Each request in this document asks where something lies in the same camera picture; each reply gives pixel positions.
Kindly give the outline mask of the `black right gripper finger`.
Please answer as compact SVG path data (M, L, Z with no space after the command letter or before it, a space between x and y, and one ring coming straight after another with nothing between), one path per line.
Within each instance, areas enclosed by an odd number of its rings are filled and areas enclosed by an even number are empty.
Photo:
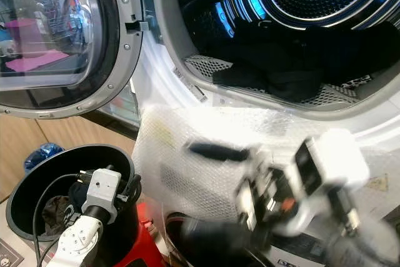
M186 218L180 226L178 241L186 249L199 252L236 253L251 247L253 231L245 224Z
M251 157L249 149L231 149L226 145L192 142L187 145L189 152L203 156L207 159L215 159L215 161L247 161Z

